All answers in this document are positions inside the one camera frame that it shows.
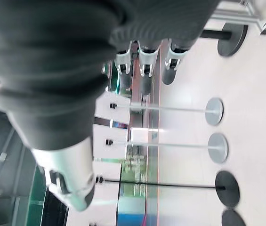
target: white floor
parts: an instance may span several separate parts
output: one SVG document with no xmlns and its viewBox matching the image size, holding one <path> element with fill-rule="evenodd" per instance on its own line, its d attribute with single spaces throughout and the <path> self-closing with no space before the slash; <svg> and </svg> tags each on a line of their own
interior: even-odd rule
<svg viewBox="0 0 266 226">
<path fill-rule="evenodd" d="M 247 226 L 266 226 L 266 36 L 256 27 L 231 58 L 218 55 L 217 41 L 199 39 L 173 84 L 161 84 L 164 106 L 204 108 L 212 97 L 224 102 L 219 126 L 209 126 L 201 113 L 161 112 L 159 142 L 205 145 L 221 132 L 229 143 L 227 161 L 215 164 L 205 150 L 161 147 L 159 181 L 214 185 L 217 172 L 228 170 L 241 190 L 236 211 Z M 161 226 L 220 226 L 224 209 L 213 190 L 159 189 Z"/>
</svg>

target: robot fixture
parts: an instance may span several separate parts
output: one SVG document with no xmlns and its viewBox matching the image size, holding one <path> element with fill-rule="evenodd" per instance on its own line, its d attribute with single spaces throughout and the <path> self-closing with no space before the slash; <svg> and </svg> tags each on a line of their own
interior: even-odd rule
<svg viewBox="0 0 266 226">
<path fill-rule="evenodd" d="M 203 30 L 200 38 L 218 39 L 218 54 L 222 57 L 231 57 L 242 46 L 247 30 L 247 25 L 226 23 L 221 31 Z M 165 85 L 170 85 L 175 80 L 178 67 L 189 50 L 184 48 L 181 42 L 181 40 L 169 39 L 168 52 L 165 57 L 165 66 L 162 74 L 162 82 Z M 125 89 L 129 88 L 132 83 L 131 76 L 129 75 L 131 66 L 131 44 L 132 42 L 130 42 L 127 50 L 118 52 L 114 61 L 120 76 L 121 87 Z M 138 45 L 141 94 L 147 95 L 151 92 L 160 42 L 149 44 L 138 41 Z"/>
</svg>

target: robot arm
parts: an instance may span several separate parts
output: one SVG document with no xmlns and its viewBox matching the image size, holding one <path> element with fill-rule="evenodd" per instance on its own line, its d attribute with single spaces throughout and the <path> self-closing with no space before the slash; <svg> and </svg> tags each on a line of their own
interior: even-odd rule
<svg viewBox="0 0 266 226">
<path fill-rule="evenodd" d="M 0 0 L 0 111 L 57 198 L 80 211 L 93 198 L 92 124 L 95 100 L 107 86 L 103 62 L 132 40 L 179 39 L 190 49 L 218 3 Z M 141 59 L 148 77 L 155 51 L 153 60 Z"/>
</svg>

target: black flexible sleeve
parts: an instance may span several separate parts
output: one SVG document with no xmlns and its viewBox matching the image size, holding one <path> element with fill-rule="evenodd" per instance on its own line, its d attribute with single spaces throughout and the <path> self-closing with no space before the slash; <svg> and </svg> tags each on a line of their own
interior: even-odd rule
<svg viewBox="0 0 266 226">
<path fill-rule="evenodd" d="M 92 136 L 102 64 L 131 40 L 195 43 L 219 0 L 0 0 L 0 111 L 29 148 Z"/>
<path fill-rule="evenodd" d="M 0 1 L 0 110 L 24 143 L 41 150 L 92 136 L 95 99 L 107 86 L 103 62 L 120 23 L 110 5 Z"/>
</svg>

